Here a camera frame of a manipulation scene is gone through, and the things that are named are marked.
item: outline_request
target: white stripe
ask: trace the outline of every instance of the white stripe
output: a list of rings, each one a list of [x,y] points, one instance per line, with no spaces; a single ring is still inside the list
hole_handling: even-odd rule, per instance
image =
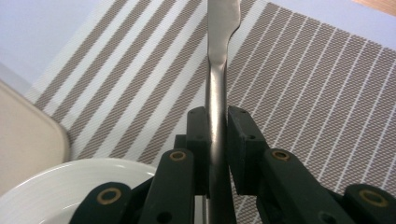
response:
[[[315,31],[314,35],[311,37],[311,40],[309,41],[308,46],[305,48],[304,53],[303,53],[303,56],[300,58],[300,61],[298,62],[297,66],[294,68],[293,75],[291,76],[291,78],[289,79],[289,81],[291,81],[291,79],[294,77],[294,74],[297,72],[298,68],[300,68],[301,63],[303,62],[303,59],[305,58],[305,54],[308,52],[309,48],[310,48],[311,45],[312,45],[312,42],[314,42],[315,37],[316,37],[317,34],[318,34],[318,31],[319,31],[319,29],[320,29],[320,26],[321,26],[321,24],[317,27],[317,30]],[[289,120],[290,120],[290,118],[291,118],[291,115],[294,113],[294,110],[295,110],[295,108],[297,107],[297,104],[300,102],[301,98],[303,97],[303,94],[304,94],[304,92],[305,92],[305,89],[306,89],[306,87],[308,86],[309,82],[311,81],[311,78],[312,78],[313,75],[314,75],[314,73],[311,72],[311,74],[310,74],[309,77],[308,77],[308,80],[305,82],[305,84],[304,84],[304,86],[303,86],[302,91],[301,91],[300,94],[298,95],[297,100],[294,102],[293,108],[292,108],[291,111],[289,112],[288,117],[286,118],[286,121],[283,123],[283,126],[282,126],[282,128],[280,129],[280,132],[279,132],[279,134],[278,134],[277,137],[276,137],[276,140],[275,140],[275,142],[274,142],[274,147],[276,147],[277,141],[279,140],[279,138],[280,138],[280,136],[282,135],[283,131],[285,131],[285,128],[286,128],[286,126],[288,125]]]
[[[84,42],[87,35],[92,31],[100,21],[98,18],[103,18],[107,11],[114,4],[114,1],[102,0],[95,9],[87,17],[87,20],[77,29],[75,34],[64,45],[61,51],[56,55],[54,60],[49,64],[42,76],[35,82],[32,88],[26,92],[25,97],[33,104],[41,96],[41,93],[48,87],[51,81],[59,74],[64,68],[67,61],[73,56],[76,50]]]
[[[203,83],[203,85],[200,87],[198,92],[192,98],[189,107],[186,109],[186,111],[184,111],[183,116],[177,122],[177,125],[175,126],[174,130],[172,130],[171,134],[169,134],[169,137],[166,139],[165,143],[163,144],[163,147],[158,152],[158,154],[156,155],[156,157],[151,165],[158,166],[158,163],[160,162],[160,159],[161,159],[161,156],[163,155],[163,153],[166,152],[167,150],[170,150],[173,148],[173,145],[175,142],[175,136],[177,134],[186,133],[187,112],[190,111],[191,109],[198,107],[198,106],[202,106],[204,99],[205,99],[205,83]]]
[[[150,116],[149,120],[145,124],[145,127],[136,137],[134,143],[132,144],[124,158],[135,161],[139,158],[143,150],[147,147],[147,145],[149,144],[149,140],[151,140],[151,138],[155,134],[155,130],[158,130],[162,121],[171,110],[173,104],[170,104],[170,102],[175,102],[177,100],[177,97],[182,93],[183,89],[187,86],[188,82],[192,78],[193,73],[191,71],[196,71],[201,61],[204,59],[207,44],[206,38],[207,36],[205,36],[196,51],[191,55],[189,61],[183,67],[179,76],[172,84],[170,91],[165,94],[161,102],[158,104],[156,110]]]
[[[242,208],[244,207],[244,204],[247,201],[247,199],[248,199],[248,196],[244,196],[244,199],[242,200],[241,204],[239,204],[238,210],[235,213],[236,217],[239,217],[239,214],[241,213]]]
[[[375,112],[375,110],[376,110],[376,105],[378,104],[379,100],[381,99],[382,92],[383,92],[384,89],[387,87],[389,77],[390,77],[390,75],[391,75],[392,72],[393,72],[393,69],[394,69],[395,64],[396,64],[396,61],[393,63],[392,67],[390,68],[390,70],[389,70],[389,72],[388,72],[388,74],[387,74],[387,77],[385,78],[384,83],[382,83],[381,90],[379,91],[379,94],[376,96],[375,102],[374,102],[373,107],[371,108],[371,111],[370,111],[370,115],[369,115],[369,117],[367,118],[366,122],[364,123],[364,129],[365,129],[366,126],[368,125],[369,120],[371,119],[371,117],[373,116],[373,114],[374,114],[374,112]],[[377,143],[376,143],[374,152],[373,152],[373,154],[372,154],[372,156],[371,156],[371,158],[370,158],[370,160],[369,160],[369,163],[368,163],[367,166],[366,166],[366,169],[364,170],[363,177],[361,178],[361,183],[364,182],[364,180],[365,180],[366,177],[367,177],[367,174],[369,173],[369,170],[370,170],[370,168],[371,168],[371,166],[372,166],[372,164],[373,164],[375,155],[376,155],[377,151],[379,150],[379,147],[381,146],[382,139],[384,139],[385,133],[386,133],[387,130],[388,130],[388,126],[389,126],[390,121],[391,121],[391,119],[392,119],[392,117],[393,117],[394,109],[395,109],[395,107],[393,107],[393,110],[392,110],[392,112],[390,113],[390,116],[388,117],[387,123],[385,124],[385,127],[384,127],[384,129],[382,130],[382,133],[381,133],[381,135],[380,135],[380,137],[379,137],[379,139],[378,139],[378,141],[377,141]]]
[[[387,171],[387,175],[385,176],[384,182],[382,182],[381,189],[385,189],[385,187],[387,186],[389,176],[392,175],[392,170],[393,170],[393,166],[395,165],[395,163],[396,163],[396,153],[395,153],[392,163],[390,164],[390,167]]]
[[[382,133],[381,133],[381,136],[379,138],[379,141],[377,142],[377,144],[375,146],[375,150],[381,146],[382,140],[384,140],[385,134],[386,134],[387,130],[389,129],[389,125],[390,125],[390,123],[391,123],[391,121],[393,119],[393,115],[394,115],[395,111],[396,111],[396,104],[393,106],[392,112],[390,113],[390,115],[388,117],[387,124],[385,125],[385,128],[382,130]]]
[[[267,6],[268,1],[255,1],[250,11],[247,13],[245,18],[242,20],[238,30],[233,34],[228,47],[228,64],[231,64],[238,50],[244,44],[251,29],[256,24],[260,15]]]
[[[93,44],[93,46],[87,52],[85,57],[78,64],[76,69],[70,74],[70,76],[67,78],[67,80],[62,84],[62,87],[59,90],[57,90],[57,92],[51,99],[53,104],[51,106],[47,105],[44,108],[44,111],[47,114],[52,115],[56,111],[56,109],[64,101],[64,99],[66,98],[68,93],[74,88],[74,86],[81,79],[81,77],[83,76],[85,71],[89,68],[89,66],[92,64],[92,62],[99,55],[101,50],[107,45],[107,42],[114,35],[114,33],[119,29],[120,25],[126,19],[127,15],[134,8],[135,2],[134,1],[132,1],[132,2],[133,3],[128,2],[122,8],[122,10],[117,14],[117,16],[114,18],[114,20],[107,26],[105,31],[101,34],[101,36]]]
[[[361,86],[361,89],[359,90],[358,97],[355,99],[355,102],[353,102],[352,108],[350,108],[350,110],[348,112],[348,115],[346,117],[346,121],[345,121],[345,123],[343,125],[343,128],[341,129],[341,132],[338,134],[338,136],[337,136],[337,138],[335,140],[335,143],[332,146],[332,151],[334,151],[336,149],[338,141],[341,139],[342,133],[344,132],[345,127],[347,126],[347,124],[349,122],[349,119],[352,116],[353,111],[355,110],[355,106],[358,104],[358,101],[361,98],[361,94],[363,93],[364,88],[366,87],[367,81],[369,80],[369,78],[370,78],[370,76],[371,76],[371,74],[373,72],[373,69],[375,68],[375,64],[378,61],[378,58],[379,58],[381,52],[382,52],[382,49],[376,55],[375,60],[373,61],[372,65],[370,67],[370,70],[368,72],[368,75],[367,75],[366,79],[364,79],[363,85]],[[349,164],[352,161],[352,158],[353,158],[353,156],[355,154],[355,151],[358,148],[359,142],[361,141],[361,138],[363,137],[364,132],[366,131],[367,124],[368,124],[368,122],[369,122],[369,120],[371,118],[371,115],[373,114],[373,111],[374,111],[374,106],[372,107],[372,110],[370,111],[369,117],[364,122],[363,128],[361,129],[361,132],[359,133],[359,137],[358,137],[358,140],[355,143],[355,146],[352,148],[352,151],[349,154],[349,157],[347,158],[346,165],[344,166],[343,172],[341,173],[341,176],[338,178],[337,185],[335,186],[335,191],[337,191],[340,188],[341,182],[343,181],[343,178],[344,178],[344,175],[346,174],[347,168],[349,167]]]
[[[277,67],[277,69],[276,69],[276,71],[275,71],[275,73],[274,73],[274,75],[273,75],[273,78],[271,79],[270,84],[268,85],[268,87],[267,87],[266,90],[265,90],[265,93],[266,93],[267,90],[269,89],[269,87],[270,87],[270,85],[272,84],[272,81],[275,79],[276,75],[279,73],[279,70],[280,70],[280,68],[282,67],[283,63],[284,63],[284,62],[286,61],[286,59],[288,58],[288,55],[289,55],[290,51],[293,49],[294,44],[295,44],[295,42],[296,42],[298,36],[300,35],[301,31],[303,30],[304,25],[305,25],[305,23],[306,23],[307,20],[308,20],[308,18],[305,17],[303,24],[300,26],[300,28],[299,28],[299,30],[298,30],[296,36],[295,36],[295,37],[293,38],[293,40],[291,41],[291,44],[289,45],[288,50],[287,50],[286,53],[285,53],[285,56],[282,58],[282,61],[279,63],[279,65],[278,65],[278,67]],[[305,49],[302,58],[301,58],[300,61],[298,62],[298,65],[294,68],[293,74],[291,74],[291,77],[289,77],[289,80],[288,80],[288,82],[287,82],[287,84],[286,84],[286,87],[283,89],[282,93],[280,94],[280,97],[277,99],[276,104],[275,104],[275,106],[273,107],[273,109],[272,109],[272,111],[271,111],[271,113],[270,113],[270,116],[268,116],[267,121],[265,121],[264,125],[262,126],[262,128],[261,128],[261,132],[262,132],[262,133],[263,133],[263,131],[267,128],[268,123],[270,122],[270,120],[271,120],[272,116],[274,115],[274,113],[275,113],[277,107],[279,106],[280,101],[282,100],[283,96],[285,95],[285,92],[286,92],[286,90],[288,89],[288,87],[289,87],[291,81],[293,80],[293,78],[294,78],[294,76],[295,76],[295,73],[296,73],[296,71],[297,71],[297,68],[298,68],[298,66],[300,65],[300,63],[301,63],[303,57],[305,56],[307,50],[308,50],[308,48]]]
[[[330,78],[331,78],[331,76],[332,76],[332,74],[333,74],[333,72],[334,72],[334,70],[335,70],[335,67],[338,65],[338,62],[340,61],[341,56],[344,54],[344,50],[345,50],[346,47],[347,47],[347,43],[349,42],[350,37],[351,37],[351,35],[348,36],[346,42],[344,43],[343,48],[342,48],[341,51],[338,53],[337,59],[335,60],[334,64],[332,65],[332,70],[329,72],[329,75],[327,75],[327,78],[326,78],[326,80],[325,80],[325,82],[324,82],[322,88],[320,89],[319,95],[318,95],[317,99],[315,100],[314,105],[312,106],[311,110],[309,111],[308,118],[305,120],[305,123],[304,123],[304,125],[303,125],[303,128],[305,128],[305,125],[308,123],[309,118],[311,117],[311,115],[313,114],[315,108],[317,107],[318,102],[319,102],[319,100],[320,100],[320,97],[321,97],[322,93],[325,92],[325,89],[326,89],[326,87],[327,87],[327,84],[329,83]],[[350,73],[347,75],[346,80],[344,80],[344,84],[343,84],[343,85],[345,85],[345,83],[349,80],[349,76],[350,76]],[[319,133],[318,133],[318,135],[317,135],[317,138],[315,139],[314,144],[312,145],[311,149],[309,150],[308,155],[307,155],[306,158],[305,158],[304,164],[308,164],[308,161],[309,161],[309,159],[311,158],[312,153],[314,152],[314,149],[315,149],[315,147],[316,147],[316,145],[317,145],[317,143],[318,143],[318,140],[319,140],[321,134],[323,133],[323,130],[324,130],[324,128],[326,127],[327,122],[329,121],[330,116],[332,115],[332,111],[334,110],[335,104],[338,102],[338,98],[339,98],[339,96],[337,96],[337,98],[335,99],[335,102],[334,102],[334,104],[332,105],[332,108],[331,108],[330,113],[327,114],[327,117],[326,117],[326,119],[325,119],[323,125],[322,125],[321,128],[320,128],[320,131],[319,131]],[[303,130],[300,131],[299,135],[297,136],[297,139],[300,137],[300,135],[301,135],[302,132],[303,132]],[[292,148],[295,148],[295,145],[296,145],[296,144],[297,144],[297,140],[294,142]]]
[[[323,51],[320,53],[320,56],[319,56],[317,62],[315,63],[315,66],[314,66],[314,68],[312,69],[311,74],[309,75],[310,77],[311,77],[313,74],[315,74],[315,72],[317,71],[318,65],[319,65],[321,59],[323,58],[323,55],[325,54],[325,52],[326,52],[326,50],[327,50],[327,47],[329,47],[330,43],[332,42],[332,37],[334,36],[335,31],[336,31],[336,29],[333,29],[333,30],[332,30],[332,35],[330,36],[329,40],[327,41],[327,43],[326,43],[326,45],[325,45]],[[318,99],[320,98],[320,95],[323,93],[324,88],[326,88],[327,83],[329,82],[329,79],[330,79],[331,76],[332,76],[332,73],[330,73],[329,75],[327,75],[327,78],[326,78],[326,80],[325,80],[325,82],[324,82],[322,88],[320,89],[319,95],[318,95],[317,99],[315,100],[313,106],[311,107],[311,109],[310,109],[310,111],[309,111],[309,113],[308,113],[308,116],[306,117],[306,119],[305,119],[305,121],[304,121],[303,127],[300,129],[299,133],[297,134],[297,137],[296,137],[296,139],[294,140],[294,143],[293,143],[293,145],[291,146],[290,151],[293,151],[294,148],[295,148],[295,146],[297,145],[297,142],[298,142],[298,140],[300,139],[301,134],[303,133],[303,131],[304,131],[304,129],[305,129],[306,123],[308,123],[309,119],[311,118],[312,112],[314,111],[316,105],[318,104]]]
[[[78,139],[75,142],[75,144],[77,144],[76,146],[78,146],[78,147],[74,147],[74,149],[76,151],[76,153],[74,153],[74,156],[78,156],[78,154],[81,152],[81,150],[91,140],[92,136],[95,134],[95,132],[100,127],[102,122],[106,119],[106,116],[109,114],[111,109],[114,107],[114,105],[116,104],[118,99],[122,96],[123,92],[128,87],[128,85],[131,83],[132,79],[135,77],[135,75],[137,74],[139,69],[143,66],[146,59],[149,57],[151,52],[155,50],[156,46],[161,41],[163,35],[166,33],[166,31],[172,25],[173,21],[175,20],[175,18],[177,17],[177,15],[181,11],[181,9],[183,8],[183,4],[186,4],[186,2],[182,1],[182,0],[178,0],[176,3],[174,3],[174,5],[170,9],[170,11],[167,13],[167,15],[163,18],[161,23],[158,25],[158,27],[154,31],[154,33],[150,36],[150,38],[146,42],[145,46],[139,51],[139,53],[136,55],[136,57],[134,58],[132,63],[129,65],[127,70],[124,72],[124,74],[122,75],[120,80],[118,80],[117,84],[114,86],[114,88],[108,94],[108,96],[106,97],[104,102],[99,106],[99,108],[92,115],[90,121],[84,127],[83,131],[78,136]],[[155,8],[155,7],[158,7],[158,6],[157,5],[151,6],[151,4],[150,4],[150,6],[148,6],[147,10],[145,10],[145,12],[142,14],[142,16],[136,22],[136,26],[139,26],[139,28],[140,28],[137,31],[134,30],[137,35],[141,32],[141,29],[143,29],[145,24],[149,21],[150,16],[152,16],[152,12],[154,10],[153,8]],[[128,42],[123,41],[122,43],[125,44],[125,46],[122,45],[122,46],[120,46],[120,48],[124,47],[124,48],[128,49],[128,47],[131,45],[131,42],[129,42],[129,44],[128,44]],[[153,73],[153,74],[155,74],[155,76],[150,76],[150,78],[148,79],[148,81],[151,81],[153,83],[157,83],[163,76],[163,73],[161,73],[161,72]],[[145,89],[145,88],[146,88],[146,86],[142,87],[140,92],[142,90],[147,92],[148,89]],[[142,106],[142,104],[141,104],[142,101],[139,97],[141,97],[141,94],[139,95],[139,93],[138,93],[136,95],[136,97],[134,98],[134,102],[136,102],[136,99],[138,101],[137,105],[134,105],[135,106],[134,110],[124,111],[123,116],[127,114],[128,115],[127,117],[129,117],[129,119],[134,118],[136,112]],[[69,113],[69,115],[70,115],[70,117],[67,117],[67,119],[65,118],[63,120],[63,123],[64,122],[68,122],[68,123],[74,122],[74,120],[72,120],[72,122],[70,122],[71,121],[70,119],[72,119],[72,117],[74,115],[72,115],[70,113]],[[117,137],[121,138],[123,133],[118,132],[118,134],[120,136],[117,135]],[[109,148],[112,148],[112,147],[108,147],[106,149],[107,153],[111,152],[111,150],[109,150]]]
[[[257,48],[259,47],[260,43],[262,42],[262,39],[265,37],[265,35],[267,34],[268,30],[270,29],[272,23],[274,22],[274,20],[276,19],[277,14],[279,13],[280,7],[276,10],[275,15],[273,16],[273,18],[271,19],[270,23],[268,24],[267,28],[265,28],[265,31],[262,33],[262,36],[260,37],[260,40],[256,43],[256,46],[254,47],[253,51],[250,53],[250,55],[248,56],[247,60],[244,63],[244,66],[242,67],[241,71],[238,73],[238,75],[236,76],[236,79],[233,81],[233,84],[231,85],[231,88],[228,89],[227,91],[227,95],[229,95],[231,93],[231,91],[233,90],[233,88],[235,87],[236,83],[238,82],[239,78],[242,76],[242,74],[244,73],[246,67],[248,66],[250,59],[253,57],[253,55],[255,54]]]
[[[347,83],[348,83],[348,81],[349,81],[349,78],[350,78],[350,76],[352,75],[352,72],[353,72],[353,69],[355,68],[356,63],[358,62],[359,58],[361,57],[361,53],[363,52],[363,50],[364,50],[366,44],[367,44],[367,40],[364,42],[364,45],[361,47],[361,50],[359,51],[358,56],[355,58],[355,61],[353,62],[352,67],[350,68],[349,73],[348,73],[347,76],[346,76],[346,79],[345,79],[345,81],[344,81],[344,83],[343,83],[343,85],[342,85],[342,87],[341,87],[341,90],[338,92],[337,97],[335,98],[335,101],[334,101],[334,103],[332,104],[332,108],[331,108],[331,110],[330,110],[330,112],[329,112],[329,114],[328,114],[328,116],[327,116],[327,118],[326,118],[326,120],[325,120],[323,126],[321,127],[320,132],[319,132],[319,135],[318,135],[317,139],[315,140],[315,144],[312,146],[312,148],[315,148],[316,144],[318,143],[318,140],[319,140],[319,138],[321,137],[321,135],[322,135],[322,133],[323,133],[323,130],[324,130],[324,128],[326,127],[327,122],[329,121],[330,116],[332,115],[332,112],[333,112],[334,109],[335,109],[335,106],[338,104],[338,100],[341,98],[341,95],[342,95],[342,93],[344,92],[345,86],[347,85]],[[349,119],[349,114],[348,114],[348,117],[347,117],[347,119],[346,119],[346,122],[344,122],[344,124],[343,124],[342,130],[344,130],[344,128],[345,128],[345,126],[346,126],[346,124],[347,124],[347,120],[348,120],[348,119]],[[319,177],[318,177],[318,181],[320,181],[320,179],[323,177],[323,174],[324,174],[324,172],[325,172],[325,170],[326,170],[326,168],[327,168],[327,165],[329,164],[330,159],[332,158],[332,154],[334,153],[334,149],[335,149],[334,146],[336,146],[336,145],[338,144],[339,138],[340,138],[340,134],[338,134],[337,138],[335,139],[334,144],[332,145],[332,149],[330,150],[330,154],[329,154],[329,156],[326,158],[326,161],[325,161],[325,163],[324,163],[322,169],[320,170],[320,174],[319,174]]]
[[[262,69],[264,68],[265,64],[267,63],[269,57],[271,56],[272,51],[273,51],[274,48],[276,47],[277,42],[279,41],[280,37],[282,37],[283,33],[285,32],[286,27],[288,27],[289,22],[290,22],[290,20],[291,20],[292,17],[293,17],[293,14],[289,15],[288,21],[286,21],[285,25],[282,27],[282,31],[281,31],[280,34],[277,36],[275,43],[273,44],[273,46],[271,47],[270,51],[268,52],[267,57],[265,58],[265,60],[264,60],[264,62],[262,63],[262,65],[260,66],[259,71],[256,73],[255,77],[253,78],[253,81],[250,82],[250,86],[248,87],[247,91],[245,92],[245,95],[244,95],[244,97],[242,98],[240,105],[242,104],[242,101],[245,100],[245,97],[248,95],[248,92],[250,91],[250,89],[251,89],[251,87],[253,86],[254,82],[256,81],[257,77],[258,77],[259,74],[262,72]],[[251,117],[253,117],[253,116],[256,114],[256,111],[257,111],[257,109],[259,108],[259,105],[262,103],[262,99],[263,99],[264,96],[267,94],[267,92],[268,92],[268,90],[270,89],[272,83],[274,82],[274,79],[276,78],[276,74],[277,74],[277,73],[275,73],[275,74],[271,77],[271,80],[270,80],[270,82],[268,83],[267,87],[265,88],[264,93],[262,94],[262,96],[261,96],[259,102],[256,104],[256,106],[254,107],[254,109],[253,109],[253,111],[252,111],[252,113],[251,113]]]
[[[198,8],[195,9],[194,13],[189,18],[186,25],[183,27],[183,29],[180,31],[180,33],[177,35],[175,41],[169,47],[168,51],[166,51],[166,53],[163,55],[161,60],[157,63],[157,65],[154,68],[154,70],[152,71],[151,75],[149,76],[147,81],[144,83],[142,88],[140,88],[140,90],[137,93],[137,95],[135,96],[135,98],[128,105],[128,107],[122,114],[121,118],[118,120],[118,122],[115,125],[115,127],[113,128],[113,130],[106,137],[105,142],[96,151],[97,155],[103,154],[103,153],[107,153],[107,154],[111,153],[111,150],[108,150],[108,149],[114,148],[117,145],[117,143],[120,141],[120,139],[122,138],[123,134],[126,132],[128,126],[129,126],[128,124],[130,124],[134,120],[135,116],[140,111],[140,109],[142,108],[144,103],[147,101],[147,99],[150,97],[151,93],[154,91],[155,87],[158,85],[158,83],[160,82],[163,75],[169,69],[173,60],[180,53],[180,51],[182,50],[184,45],[189,40],[189,37],[192,35],[195,28],[198,26],[199,22],[205,16],[205,10],[206,10],[206,1],[202,1],[200,6],[198,6]],[[205,55],[205,46],[206,46],[206,40],[203,39],[201,44],[199,45],[198,49],[192,54],[192,56],[189,59],[189,61],[187,62],[187,64],[185,65],[183,70],[180,72],[180,75],[177,77],[177,80],[175,81],[173,87],[170,89],[171,91],[166,93],[166,95],[168,95],[168,98],[170,98],[169,100],[171,100],[170,102],[175,101],[177,98],[177,95],[175,95],[175,96],[172,95],[173,91],[182,91],[183,87],[187,84],[187,82],[190,80],[190,78],[192,76],[191,71],[194,71],[199,66],[199,63],[202,61],[202,59],[204,58],[204,55]],[[146,51],[147,50],[145,48],[143,48],[141,50],[141,52],[146,52]],[[146,59],[137,60],[136,63],[139,63],[139,66],[136,66],[136,65],[130,66],[128,68],[129,72],[126,72],[125,76],[123,76],[123,77],[127,78],[133,72],[137,72],[145,61],[146,61]],[[126,88],[129,83],[130,83],[130,81],[120,80],[118,85],[119,84],[124,85]],[[158,107],[158,108],[160,108],[160,111],[165,111],[165,108],[170,106],[169,102],[167,102],[167,103],[168,104],[164,108]],[[147,140],[147,138],[148,138],[147,135],[144,135],[144,137],[140,137],[140,135],[139,135],[139,137],[136,139],[135,143],[133,144],[134,151],[141,152],[143,150],[143,148],[140,147],[141,145],[139,144],[137,147],[135,144],[136,144],[136,142],[141,143],[141,141],[145,141],[145,140]]]

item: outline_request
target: placemat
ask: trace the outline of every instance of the placemat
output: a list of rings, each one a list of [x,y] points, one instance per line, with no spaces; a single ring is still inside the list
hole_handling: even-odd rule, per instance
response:
[[[396,52],[267,1],[243,0],[241,12],[228,104],[325,187],[364,182],[396,195]],[[66,128],[72,160],[158,164],[204,104],[205,14],[206,0],[102,5],[26,95]],[[235,196],[235,212],[261,222],[253,197]]]

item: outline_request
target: table surface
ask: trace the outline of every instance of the table surface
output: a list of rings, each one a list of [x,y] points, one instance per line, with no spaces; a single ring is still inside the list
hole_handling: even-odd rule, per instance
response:
[[[353,0],[354,2],[372,7],[377,10],[396,16],[396,1],[394,0]]]

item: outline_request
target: beige surface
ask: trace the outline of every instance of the beige surface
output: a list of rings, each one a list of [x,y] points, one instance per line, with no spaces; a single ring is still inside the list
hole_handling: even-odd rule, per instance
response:
[[[0,81],[0,196],[67,161],[64,130]]]
[[[354,0],[357,3],[363,4],[367,7],[372,7],[383,11],[390,15],[396,16],[396,1],[395,0]]]

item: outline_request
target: white plate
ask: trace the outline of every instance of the white plate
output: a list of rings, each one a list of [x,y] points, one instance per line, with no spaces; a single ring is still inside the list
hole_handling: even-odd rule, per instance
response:
[[[154,174],[155,168],[135,161],[70,161],[35,175],[3,195],[0,223],[68,223],[78,205],[95,187],[113,181],[134,188]]]

